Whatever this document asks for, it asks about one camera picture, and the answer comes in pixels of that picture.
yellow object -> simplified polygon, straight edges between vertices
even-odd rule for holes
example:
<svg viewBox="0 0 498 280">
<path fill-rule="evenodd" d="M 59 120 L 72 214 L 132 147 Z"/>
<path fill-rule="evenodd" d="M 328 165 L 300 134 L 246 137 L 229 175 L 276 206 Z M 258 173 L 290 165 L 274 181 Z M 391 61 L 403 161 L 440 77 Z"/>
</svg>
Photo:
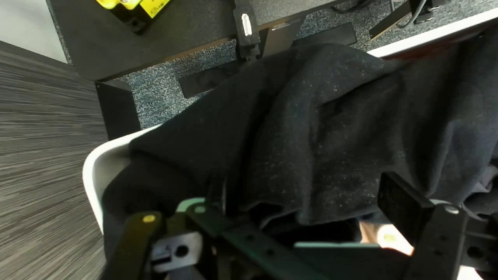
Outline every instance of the yellow object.
<svg viewBox="0 0 498 280">
<path fill-rule="evenodd" d="M 143 225 L 151 225 L 156 221 L 156 217 L 154 215 L 146 215 L 142 218 Z"/>
<path fill-rule="evenodd" d="M 142 10 L 154 19 L 162 8 L 165 8 L 170 0 L 97 0 L 104 10 L 114 10 L 117 5 L 123 5 L 126 10 L 132 11 L 139 5 Z"/>
<path fill-rule="evenodd" d="M 170 0 L 142 0 L 140 7 L 151 19 L 154 19 L 167 4 L 170 4 Z"/>
</svg>

